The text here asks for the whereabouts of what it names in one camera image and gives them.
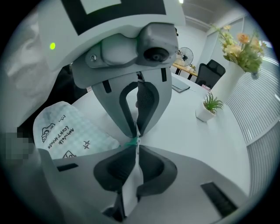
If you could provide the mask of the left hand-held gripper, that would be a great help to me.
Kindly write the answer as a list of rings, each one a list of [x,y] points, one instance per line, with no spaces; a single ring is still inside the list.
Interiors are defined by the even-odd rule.
[[[137,126],[147,134],[172,96],[175,27],[185,24],[177,0],[43,0],[42,49],[50,70],[72,65],[77,86],[92,90],[130,138],[137,135],[126,97],[138,86]],[[138,80],[136,72],[141,72]]]

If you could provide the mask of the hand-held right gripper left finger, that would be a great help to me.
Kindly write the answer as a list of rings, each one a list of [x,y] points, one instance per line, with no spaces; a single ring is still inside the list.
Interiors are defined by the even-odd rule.
[[[61,159],[52,159],[46,150],[39,152],[51,187],[62,187],[59,196],[82,200],[115,220],[125,219],[138,205],[138,146]]]

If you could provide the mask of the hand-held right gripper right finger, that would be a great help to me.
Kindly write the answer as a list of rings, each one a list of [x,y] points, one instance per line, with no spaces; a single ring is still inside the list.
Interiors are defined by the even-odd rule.
[[[146,196],[126,223],[215,223],[222,219],[211,197],[223,210],[228,201],[239,208],[248,196],[232,181],[197,159],[150,147],[177,167],[175,181],[162,194]]]

